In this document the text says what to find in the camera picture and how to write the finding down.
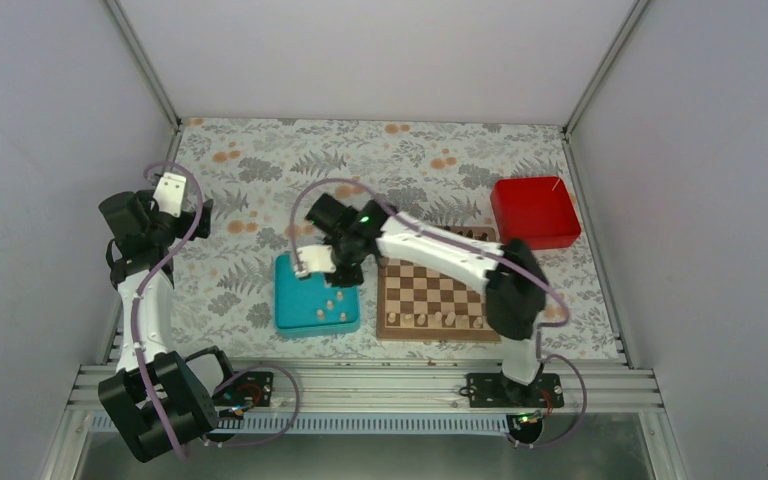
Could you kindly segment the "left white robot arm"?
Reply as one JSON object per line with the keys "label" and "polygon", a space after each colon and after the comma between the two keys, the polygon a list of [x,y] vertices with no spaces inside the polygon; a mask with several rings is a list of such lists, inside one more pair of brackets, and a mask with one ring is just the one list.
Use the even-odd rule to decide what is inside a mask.
{"label": "left white robot arm", "polygon": [[162,211],[149,190],[121,192],[103,200],[99,211],[113,238],[106,254],[111,283],[122,300],[126,335],[114,374],[101,381],[101,404],[125,444],[140,462],[186,443],[217,425],[213,404],[230,402],[238,377],[220,366],[198,378],[187,360],[168,345],[174,296],[174,265],[168,255],[176,240],[206,238],[210,212]]}

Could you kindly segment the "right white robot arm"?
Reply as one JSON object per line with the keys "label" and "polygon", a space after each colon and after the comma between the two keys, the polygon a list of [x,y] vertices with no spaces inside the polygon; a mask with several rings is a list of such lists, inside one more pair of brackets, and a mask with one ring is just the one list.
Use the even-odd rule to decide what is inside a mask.
{"label": "right white robot arm", "polygon": [[368,257],[407,261],[460,281],[483,295],[486,324],[500,336],[504,376],[501,391],[515,407],[540,393],[537,318],[550,287],[526,243],[467,239],[428,225],[378,198],[356,209],[321,195],[305,216],[319,229],[322,244],[293,246],[297,277],[322,273],[333,286],[362,284]]}

